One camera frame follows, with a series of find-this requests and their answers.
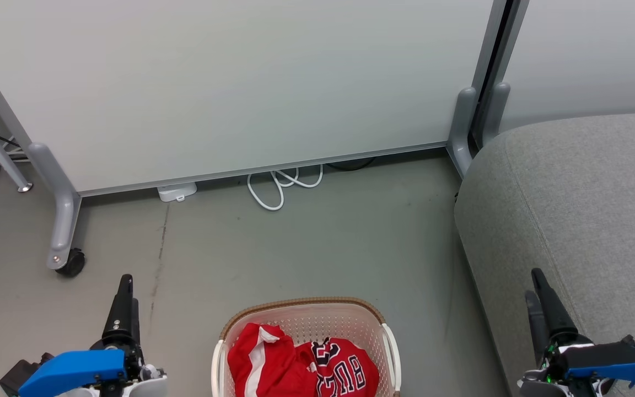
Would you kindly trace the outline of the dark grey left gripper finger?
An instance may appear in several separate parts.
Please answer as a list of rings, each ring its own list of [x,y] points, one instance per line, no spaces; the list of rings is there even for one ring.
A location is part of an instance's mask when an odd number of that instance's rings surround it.
[[[130,332],[134,340],[134,344],[141,344],[141,335],[139,334],[139,302],[138,299],[131,299],[131,326]]]
[[[133,276],[124,274],[113,298],[103,329],[103,344],[121,341],[128,344],[133,337]]]

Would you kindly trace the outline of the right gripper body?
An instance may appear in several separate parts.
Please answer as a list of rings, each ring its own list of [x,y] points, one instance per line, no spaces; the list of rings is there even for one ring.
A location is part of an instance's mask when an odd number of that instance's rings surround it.
[[[605,380],[595,375],[572,378],[563,360],[568,350],[592,347],[592,340],[572,332],[551,339],[548,332],[532,332],[531,338],[537,368],[524,372],[519,380],[521,396],[603,396]]]

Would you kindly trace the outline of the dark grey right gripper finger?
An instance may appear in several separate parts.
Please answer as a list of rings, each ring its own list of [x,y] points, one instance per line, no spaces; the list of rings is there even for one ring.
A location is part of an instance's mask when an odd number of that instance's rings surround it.
[[[534,357],[535,359],[544,359],[545,352],[549,347],[549,332],[544,309],[534,291],[526,291],[526,305]]]
[[[557,292],[550,286],[541,269],[531,270],[532,284],[545,320],[551,344],[569,344],[577,339],[579,330],[567,312]]]

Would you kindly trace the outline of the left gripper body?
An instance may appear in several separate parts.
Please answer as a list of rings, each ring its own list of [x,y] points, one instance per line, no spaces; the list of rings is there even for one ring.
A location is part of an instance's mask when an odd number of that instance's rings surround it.
[[[90,386],[92,396],[166,396],[167,373],[161,367],[146,364],[138,344],[104,345],[98,341],[91,350],[123,350],[126,377],[119,381],[97,382]]]

